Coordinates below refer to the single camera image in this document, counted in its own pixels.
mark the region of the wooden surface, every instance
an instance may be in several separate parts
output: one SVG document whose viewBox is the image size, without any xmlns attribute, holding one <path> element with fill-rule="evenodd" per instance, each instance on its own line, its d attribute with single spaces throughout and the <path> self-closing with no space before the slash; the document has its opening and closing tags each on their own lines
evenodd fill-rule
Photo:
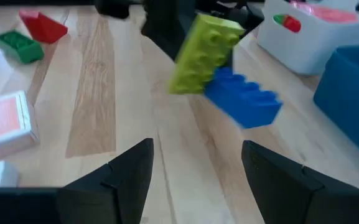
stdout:
<svg viewBox="0 0 359 224">
<path fill-rule="evenodd" d="M 358 148 L 312 102 L 318 78 L 289 72 L 245 37 L 235 70 L 277 91 L 275 123 L 241 130 L 203 96 L 167 94 L 174 63 L 139 32 L 144 13 L 119 21 L 92 7 L 40 7 L 68 26 L 43 45 L 45 58 L 20 65 L 0 51 L 0 95 L 26 90 L 40 145 L 7 160 L 21 186 L 62 186 L 154 139 L 154 169 L 142 223 L 263 223 L 241 163 L 251 139 L 359 187 Z M 0 32 L 28 34 L 17 7 L 0 7 Z"/>
</svg>

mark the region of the lime green lego brick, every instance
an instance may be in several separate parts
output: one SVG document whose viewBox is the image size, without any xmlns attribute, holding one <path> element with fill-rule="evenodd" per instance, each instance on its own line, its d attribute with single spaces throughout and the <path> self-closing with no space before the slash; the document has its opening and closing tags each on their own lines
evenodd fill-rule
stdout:
<svg viewBox="0 0 359 224">
<path fill-rule="evenodd" d="M 169 93 L 203 93 L 214 70 L 226 62 L 243 33 L 237 22 L 199 14 L 175 60 Z"/>
<path fill-rule="evenodd" d="M 31 63 L 44 57 L 44 51 L 37 41 L 16 30 L 0 34 L 0 49 L 22 63 Z"/>
</svg>

